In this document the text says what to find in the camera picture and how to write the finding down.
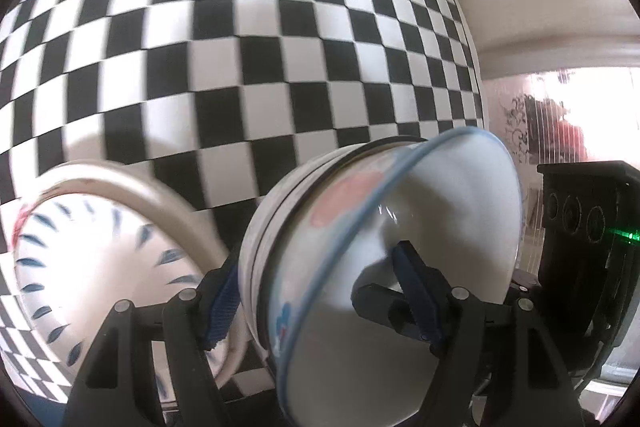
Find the checkerboard pattern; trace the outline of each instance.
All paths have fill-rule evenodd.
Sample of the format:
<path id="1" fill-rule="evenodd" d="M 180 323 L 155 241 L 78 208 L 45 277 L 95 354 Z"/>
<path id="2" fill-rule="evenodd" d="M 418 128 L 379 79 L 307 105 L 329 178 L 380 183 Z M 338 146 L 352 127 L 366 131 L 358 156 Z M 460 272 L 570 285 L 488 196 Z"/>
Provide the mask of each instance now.
<path id="1" fill-rule="evenodd" d="M 468 39 L 454 0 L 19 0 L 0 24 L 0 252 L 33 180 L 88 158 L 165 183 L 233 248 L 313 156 L 482 126 Z M 71 377 L 9 286 L 4 356 L 63 400 Z"/>

